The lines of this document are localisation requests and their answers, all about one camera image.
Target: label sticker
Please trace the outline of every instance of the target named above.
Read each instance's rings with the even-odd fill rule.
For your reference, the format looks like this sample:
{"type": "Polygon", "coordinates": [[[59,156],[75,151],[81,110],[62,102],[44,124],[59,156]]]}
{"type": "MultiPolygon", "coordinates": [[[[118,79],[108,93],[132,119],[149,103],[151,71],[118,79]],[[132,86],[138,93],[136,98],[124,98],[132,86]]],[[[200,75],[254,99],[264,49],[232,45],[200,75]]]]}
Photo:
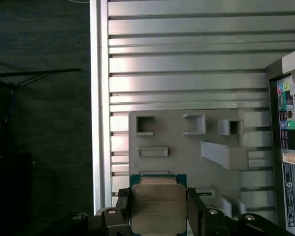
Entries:
{"type": "Polygon", "coordinates": [[[295,165],[295,154],[293,153],[282,153],[283,162],[295,165]]]}
{"type": "Polygon", "coordinates": [[[283,181],[288,227],[295,227],[295,199],[293,188],[293,166],[283,163],[283,181]]]}

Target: blue cable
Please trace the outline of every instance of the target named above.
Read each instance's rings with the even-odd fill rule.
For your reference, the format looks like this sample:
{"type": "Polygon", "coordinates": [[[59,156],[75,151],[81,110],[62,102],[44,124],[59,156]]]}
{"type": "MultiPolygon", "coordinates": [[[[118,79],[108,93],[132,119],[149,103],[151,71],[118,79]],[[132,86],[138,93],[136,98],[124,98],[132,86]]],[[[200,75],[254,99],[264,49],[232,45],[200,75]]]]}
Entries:
{"type": "Polygon", "coordinates": [[[8,121],[8,118],[9,118],[10,114],[14,111],[15,105],[16,105],[15,92],[13,91],[11,93],[12,93],[12,101],[13,102],[12,102],[12,106],[10,108],[10,111],[9,111],[8,115],[5,117],[6,122],[8,121]]]}

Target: screw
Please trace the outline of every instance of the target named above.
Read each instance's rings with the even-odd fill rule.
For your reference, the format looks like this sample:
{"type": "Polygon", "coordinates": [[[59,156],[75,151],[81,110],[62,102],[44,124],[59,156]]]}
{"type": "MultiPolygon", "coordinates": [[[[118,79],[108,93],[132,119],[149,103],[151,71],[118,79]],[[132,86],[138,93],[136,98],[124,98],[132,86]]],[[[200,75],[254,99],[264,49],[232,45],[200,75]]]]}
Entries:
{"type": "Polygon", "coordinates": [[[209,210],[209,212],[210,212],[212,215],[216,215],[216,214],[218,213],[217,210],[214,210],[214,209],[209,210]]]}
{"type": "Polygon", "coordinates": [[[73,220],[79,220],[80,218],[82,218],[80,215],[73,216],[73,220]]]}
{"type": "Polygon", "coordinates": [[[246,215],[247,220],[255,220],[255,217],[252,215],[246,215]]]}

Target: horizontal slat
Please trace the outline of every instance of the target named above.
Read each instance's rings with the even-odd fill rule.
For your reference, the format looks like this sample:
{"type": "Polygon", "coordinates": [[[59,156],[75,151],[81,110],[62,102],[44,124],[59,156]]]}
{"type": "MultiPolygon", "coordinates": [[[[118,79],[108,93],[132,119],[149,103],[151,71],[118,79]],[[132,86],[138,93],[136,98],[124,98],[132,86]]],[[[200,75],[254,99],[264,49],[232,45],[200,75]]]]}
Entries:
{"type": "Polygon", "coordinates": [[[110,97],[111,104],[136,104],[136,103],[159,103],[159,102],[197,102],[197,101],[243,101],[243,100],[267,100],[268,93],[264,92],[221,92],[202,91],[188,93],[164,93],[151,95],[116,95],[110,97]]]}
{"type": "Polygon", "coordinates": [[[199,35],[164,37],[126,37],[109,39],[110,47],[118,46],[156,46],[166,44],[241,44],[295,42],[295,33],[289,34],[236,34],[236,35],[199,35]]]}
{"type": "Polygon", "coordinates": [[[268,101],[230,101],[230,102],[175,102],[135,105],[111,105],[111,112],[131,112],[147,110],[201,110],[234,108],[267,108],[268,101]]]}
{"type": "Polygon", "coordinates": [[[173,74],[110,78],[110,92],[264,89],[266,87],[267,79],[264,73],[173,74]]]}
{"type": "Polygon", "coordinates": [[[128,46],[112,47],[110,54],[144,54],[144,53],[206,53],[206,52],[240,52],[240,51],[269,51],[269,50],[295,50],[295,42],[284,43],[234,43],[234,44],[165,44],[154,46],[128,46]]]}
{"type": "Polygon", "coordinates": [[[295,16],[110,20],[109,35],[295,30],[295,16]]]}
{"type": "Polygon", "coordinates": [[[128,188],[130,186],[129,176],[113,176],[112,177],[112,192],[117,193],[120,188],[128,188]]]}
{"type": "Polygon", "coordinates": [[[247,208],[261,208],[261,207],[274,207],[275,197],[274,192],[269,191],[256,191],[256,192],[242,192],[241,200],[247,208]]]}
{"type": "Polygon", "coordinates": [[[115,164],[112,165],[111,171],[115,172],[129,172],[129,165],[128,164],[115,164]]]}
{"type": "Polygon", "coordinates": [[[273,151],[250,151],[248,152],[249,159],[272,159],[273,158],[273,151]]]}
{"type": "Polygon", "coordinates": [[[128,150],[129,150],[129,137],[127,135],[111,137],[112,152],[124,152],[128,150]]]}
{"type": "Polygon", "coordinates": [[[245,127],[269,127],[270,112],[241,112],[240,117],[244,120],[245,127]]]}
{"type": "Polygon", "coordinates": [[[112,164],[124,164],[129,162],[129,156],[112,156],[111,163],[112,164]]]}
{"type": "Polygon", "coordinates": [[[109,16],[295,12],[295,0],[163,0],[109,2],[109,16]]]}
{"type": "Polygon", "coordinates": [[[129,130],[129,118],[128,116],[115,116],[110,117],[110,131],[128,131],[129,130]]]}
{"type": "Polygon", "coordinates": [[[241,188],[273,186],[273,171],[244,171],[240,173],[241,188]]]}
{"type": "Polygon", "coordinates": [[[250,168],[271,167],[271,166],[273,166],[272,159],[250,159],[249,160],[249,167],[250,168]]]}
{"type": "Polygon", "coordinates": [[[240,137],[240,145],[245,148],[271,147],[271,132],[246,132],[240,137]]]}
{"type": "Polygon", "coordinates": [[[287,53],[111,58],[110,73],[264,70],[287,53]]]}

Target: rectangular slot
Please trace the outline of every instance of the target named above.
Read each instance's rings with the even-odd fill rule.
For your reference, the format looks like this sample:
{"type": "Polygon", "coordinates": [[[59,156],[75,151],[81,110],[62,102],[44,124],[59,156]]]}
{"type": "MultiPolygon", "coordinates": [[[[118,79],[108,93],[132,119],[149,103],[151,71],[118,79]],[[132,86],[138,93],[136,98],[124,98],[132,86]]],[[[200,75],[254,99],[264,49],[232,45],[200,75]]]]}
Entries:
{"type": "Polygon", "coordinates": [[[197,129],[194,131],[184,131],[183,132],[184,135],[204,135],[204,134],[206,134],[205,115],[186,113],[182,117],[188,118],[191,121],[196,121],[196,127],[197,127],[197,129]]]}
{"type": "Polygon", "coordinates": [[[166,157],[168,147],[138,147],[137,156],[139,157],[166,157]]]}
{"type": "Polygon", "coordinates": [[[137,117],[137,132],[149,133],[153,132],[154,118],[153,117],[137,117]]]}
{"type": "Polygon", "coordinates": [[[242,119],[224,119],[219,121],[220,135],[244,135],[244,121],[242,119]]]}
{"type": "Polygon", "coordinates": [[[203,197],[203,196],[213,196],[213,193],[212,192],[204,192],[204,193],[199,193],[198,195],[200,197],[203,197]]]}
{"type": "Polygon", "coordinates": [[[293,112],[292,111],[288,111],[287,112],[287,118],[292,118],[293,117],[293,112]]]}
{"type": "Polygon", "coordinates": [[[153,116],[135,116],[135,135],[153,136],[155,130],[155,119],[153,116]]]}
{"type": "Polygon", "coordinates": [[[241,133],[240,121],[230,121],[229,129],[230,129],[230,134],[240,134],[241,133]]]}

